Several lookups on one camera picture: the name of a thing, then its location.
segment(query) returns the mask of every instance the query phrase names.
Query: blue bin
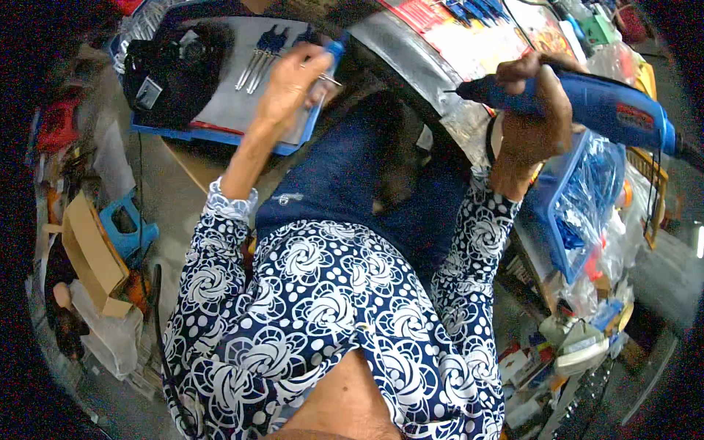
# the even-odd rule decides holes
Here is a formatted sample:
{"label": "blue bin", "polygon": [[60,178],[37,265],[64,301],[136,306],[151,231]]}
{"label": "blue bin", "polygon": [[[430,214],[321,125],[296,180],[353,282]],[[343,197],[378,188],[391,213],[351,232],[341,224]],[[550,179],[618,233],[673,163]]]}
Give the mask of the blue bin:
{"label": "blue bin", "polygon": [[[587,245],[581,250],[573,249],[572,255],[568,255],[558,224],[555,221],[555,206],[575,167],[588,151],[593,136],[598,135],[589,132],[589,130],[573,134],[572,150],[562,156],[550,159],[545,164],[535,185],[526,194],[523,204],[523,211],[528,220],[526,221],[528,232],[534,236],[535,242],[546,244],[553,265],[565,275],[568,284],[573,283],[582,273],[584,265],[596,245]],[[617,159],[625,155],[623,145],[613,146],[615,149],[614,158]]]}
{"label": "blue bin", "polygon": [[[226,17],[226,16],[240,16],[237,11],[239,7],[238,1],[224,1],[224,0],[214,0],[214,1],[188,1],[181,4],[177,4],[169,8],[164,19],[162,20],[159,28],[157,29],[154,39],[160,39],[167,29],[176,27],[180,23],[186,20],[193,20],[199,18],[213,18],[213,17]],[[264,18],[276,18],[271,15],[262,14],[258,15]],[[343,33],[340,42],[332,42],[332,47],[328,47],[328,50],[334,55],[333,66],[328,73],[333,73],[344,54],[344,45],[346,43],[347,34]],[[117,50],[116,43],[111,43],[111,54]],[[280,156],[288,156],[289,154],[297,151],[303,144],[305,144],[313,134],[313,129],[315,128],[315,123],[320,116],[320,110],[322,105],[318,104],[310,110],[306,125],[303,128],[303,133],[297,144],[292,144],[288,142],[279,142],[276,144],[272,152]],[[191,141],[193,139],[204,139],[208,141],[220,142],[221,144],[239,145],[242,139],[240,134],[236,134],[229,131],[217,130],[213,128],[185,128],[183,130],[174,130],[162,127],[151,127],[145,125],[140,120],[139,115],[132,113],[132,119],[130,121],[131,128],[140,133],[147,134],[157,134],[164,137],[172,137],[175,139],[181,139],[185,141]]]}

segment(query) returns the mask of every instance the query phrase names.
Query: blue plastic tray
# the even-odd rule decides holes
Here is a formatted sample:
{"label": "blue plastic tray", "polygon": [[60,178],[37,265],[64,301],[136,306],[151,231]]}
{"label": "blue plastic tray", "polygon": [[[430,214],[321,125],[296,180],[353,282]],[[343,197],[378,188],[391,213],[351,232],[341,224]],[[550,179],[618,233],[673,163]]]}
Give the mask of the blue plastic tray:
{"label": "blue plastic tray", "polygon": [[533,188],[526,194],[523,206],[529,218],[528,230],[536,235],[536,242],[546,243],[554,266],[565,274],[568,284],[582,273],[593,247],[582,252],[570,262],[565,245],[555,221],[555,204],[560,198],[574,167],[582,158],[589,138],[586,132],[572,135],[572,150],[550,159],[543,167]]}
{"label": "blue plastic tray", "polygon": [[[199,8],[194,8],[195,4],[200,4]],[[222,2],[187,2],[183,4],[178,4],[169,9],[169,11],[164,16],[159,29],[154,36],[155,39],[161,37],[165,32],[165,28],[173,27],[185,20],[190,20],[193,18],[205,18],[205,17],[220,17],[220,16],[241,16],[232,15],[232,5],[225,4]],[[335,60],[333,63],[333,71],[337,69],[339,61],[342,57],[342,53],[334,53]],[[274,154],[280,156],[288,156],[293,152],[297,151],[301,146],[310,140],[310,136],[313,134],[313,129],[315,128],[315,123],[318,121],[320,116],[321,105],[317,105],[310,110],[310,115],[306,121],[306,125],[303,128],[301,138],[297,144],[291,144],[288,142],[279,142],[273,149]],[[164,137],[172,137],[176,139],[182,139],[185,141],[190,141],[192,139],[205,139],[214,142],[220,142],[223,144],[239,145],[242,139],[242,135],[235,134],[232,132],[227,132],[223,130],[217,130],[212,128],[189,128],[185,130],[174,130],[168,128],[151,127],[148,125],[141,124],[139,120],[139,115],[132,113],[132,119],[130,125],[134,131],[148,134],[157,134]]]}

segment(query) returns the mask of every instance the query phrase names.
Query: blue plastic stool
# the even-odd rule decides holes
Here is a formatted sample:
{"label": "blue plastic stool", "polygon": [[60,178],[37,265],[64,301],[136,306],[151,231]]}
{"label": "blue plastic stool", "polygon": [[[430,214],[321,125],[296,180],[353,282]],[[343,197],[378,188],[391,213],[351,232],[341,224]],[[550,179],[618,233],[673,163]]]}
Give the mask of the blue plastic stool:
{"label": "blue plastic stool", "polygon": [[[108,237],[120,257],[130,269],[135,269],[142,261],[146,248],[159,237],[159,228],[156,223],[146,224],[144,220],[139,221],[139,211],[134,206],[132,199],[135,197],[134,188],[120,200],[116,200],[100,211],[100,221],[103,223]],[[113,221],[113,215],[121,209],[125,209],[132,224],[137,226],[137,230],[127,234],[120,232]],[[142,246],[139,245],[139,228],[142,227]]]}

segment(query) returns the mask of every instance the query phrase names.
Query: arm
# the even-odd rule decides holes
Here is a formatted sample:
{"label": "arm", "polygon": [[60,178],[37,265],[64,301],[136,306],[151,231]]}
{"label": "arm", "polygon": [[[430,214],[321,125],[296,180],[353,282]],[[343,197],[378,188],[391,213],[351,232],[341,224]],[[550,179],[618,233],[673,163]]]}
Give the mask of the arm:
{"label": "arm", "polygon": [[[555,57],[532,53],[499,65],[499,79],[510,93],[523,92],[524,79],[537,77],[546,117],[506,113],[496,163],[490,175],[474,174],[450,254],[433,278],[436,310],[450,339],[467,358],[477,353],[496,358],[491,327],[494,275],[519,201],[537,164],[570,149],[572,107],[552,69],[542,65],[546,62],[555,62]],[[477,351],[477,344],[486,350]],[[498,373],[492,380],[498,380]]]}
{"label": "arm", "polygon": [[[308,56],[310,60],[302,68]],[[210,184],[206,207],[186,254],[176,310],[164,333],[169,370],[186,411],[196,420],[202,407],[196,390],[189,385],[191,365],[201,356],[211,356],[222,335],[236,328],[237,316],[252,301],[245,293],[240,247],[249,231],[249,213],[257,202],[253,185],[275,143],[289,129],[309,86],[330,62],[319,46],[301,45],[277,63],[255,120],[229,167]],[[182,428],[170,387],[165,386],[164,391],[172,416]]]}

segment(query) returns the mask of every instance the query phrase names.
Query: skin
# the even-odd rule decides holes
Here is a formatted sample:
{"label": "skin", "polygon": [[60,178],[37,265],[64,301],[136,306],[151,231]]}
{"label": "skin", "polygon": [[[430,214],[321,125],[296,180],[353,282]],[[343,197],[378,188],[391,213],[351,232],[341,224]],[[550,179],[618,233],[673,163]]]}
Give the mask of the skin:
{"label": "skin", "polygon": [[[316,97],[322,97],[319,88],[312,94],[308,92],[331,62],[332,57],[321,47],[301,44],[275,65],[268,88],[259,101],[256,119],[247,129],[220,181],[223,195],[229,199],[249,197],[274,145],[291,128],[297,110],[303,104],[314,103]],[[501,152],[491,170],[489,184],[497,194],[515,201],[525,195],[530,177],[540,162],[571,148],[572,106],[559,79],[546,63],[584,72],[571,58],[543,53],[502,63],[497,70],[506,91],[513,94],[522,93],[525,80],[536,77],[538,96],[546,115],[540,118],[506,113]],[[400,438],[359,350],[347,353],[318,382],[285,426],[266,436],[266,439],[281,440]]]}

